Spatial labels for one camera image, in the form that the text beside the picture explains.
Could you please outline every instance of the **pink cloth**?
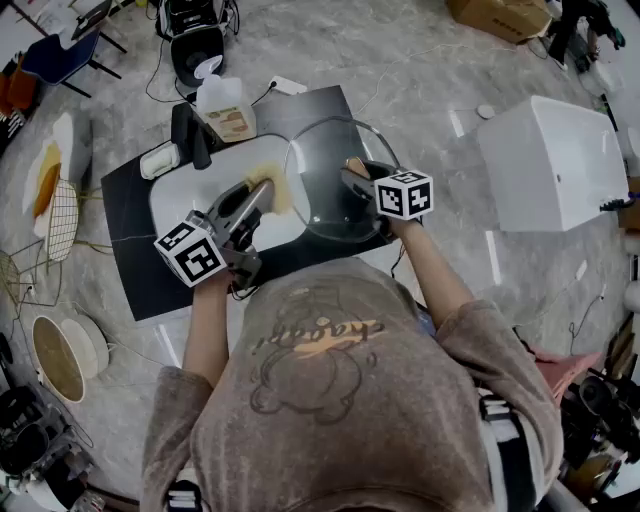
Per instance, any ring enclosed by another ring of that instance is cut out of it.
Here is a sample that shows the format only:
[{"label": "pink cloth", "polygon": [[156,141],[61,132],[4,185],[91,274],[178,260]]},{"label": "pink cloth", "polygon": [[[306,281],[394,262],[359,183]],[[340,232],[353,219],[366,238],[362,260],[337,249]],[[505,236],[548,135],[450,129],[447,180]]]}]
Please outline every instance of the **pink cloth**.
[{"label": "pink cloth", "polygon": [[550,352],[545,352],[539,348],[529,346],[529,349],[536,357],[536,366],[547,381],[556,403],[560,405],[562,395],[569,387],[569,384],[582,372],[591,368],[602,356],[600,352],[584,354],[579,356],[559,356]]}]

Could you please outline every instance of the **plastic jug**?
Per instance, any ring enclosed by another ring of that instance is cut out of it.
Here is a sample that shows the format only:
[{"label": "plastic jug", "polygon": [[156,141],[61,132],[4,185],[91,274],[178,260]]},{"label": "plastic jug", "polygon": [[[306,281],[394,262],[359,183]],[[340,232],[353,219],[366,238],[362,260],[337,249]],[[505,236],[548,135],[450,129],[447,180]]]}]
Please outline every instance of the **plastic jug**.
[{"label": "plastic jug", "polygon": [[224,142],[256,136],[256,115],[239,78],[211,75],[198,87],[196,110]]}]

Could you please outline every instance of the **power strip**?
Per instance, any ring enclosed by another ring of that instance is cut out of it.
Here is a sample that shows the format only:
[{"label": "power strip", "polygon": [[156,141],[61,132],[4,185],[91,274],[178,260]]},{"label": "power strip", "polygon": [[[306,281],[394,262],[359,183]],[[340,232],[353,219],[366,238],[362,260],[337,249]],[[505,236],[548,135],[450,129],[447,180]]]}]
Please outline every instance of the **power strip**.
[{"label": "power strip", "polygon": [[297,82],[293,82],[292,80],[287,80],[286,78],[282,78],[281,76],[274,76],[271,79],[271,82],[275,82],[276,85],[274,89],[283,94],[287,94],[289,96],[293,96],[295,94],[300,94],[303,92],[307,92],[307,86],[299,84]]}]

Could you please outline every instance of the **brown t-shirt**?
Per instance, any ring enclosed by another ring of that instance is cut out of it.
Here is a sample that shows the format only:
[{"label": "brown t-shirt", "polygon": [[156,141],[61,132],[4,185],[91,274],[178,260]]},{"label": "brown t-shirt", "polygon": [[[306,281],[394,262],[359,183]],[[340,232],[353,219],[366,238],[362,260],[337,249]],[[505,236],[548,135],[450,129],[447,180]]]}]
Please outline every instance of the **brown t-shirt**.
[{"label": "brown t-shirt", "polygon": [[500,313],[469,303],[436,340],[416,313],[406,289],[357,259],[265,285],[213,393],[162,370],[142,511],[161,510],[188,461],[213,511],[492,510],[472,377],[531,422],[548,488],[559,411]]}]

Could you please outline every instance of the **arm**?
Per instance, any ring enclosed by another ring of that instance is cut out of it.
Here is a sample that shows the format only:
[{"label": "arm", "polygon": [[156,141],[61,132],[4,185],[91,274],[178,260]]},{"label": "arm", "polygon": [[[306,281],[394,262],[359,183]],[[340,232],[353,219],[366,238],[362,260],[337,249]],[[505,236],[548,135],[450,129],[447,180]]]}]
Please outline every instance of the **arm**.
[{"label": "arm", "polygon": [[474,301],[431,237],[417,222],[393,220],[393,232],[404,243],[424,299],[438,328],[437,341],[496,395],[509,402],[533,426],[540,448],[536,490],[544,494],[562,457],[560,411],[532,358],[486,301]]},{"label": "arm", "polygon": [[473,295],[420,224],[394,219],[391,228],[407,250],[433,323],[439,328],[451,313],[473,301]]},{"label": "arm", "polygon": [[158,376],[142,457],[142,512],[164,508],[169,485],[189,460],[193,425],[227,364],[229,281],[220,273],[196,287],[183,369],[166,367]]},{"label": "arm", "polygon": [[221,272],[196,286],[191,327],[182,368],[216,387],[227,361],[227,289],[231,275]]}]

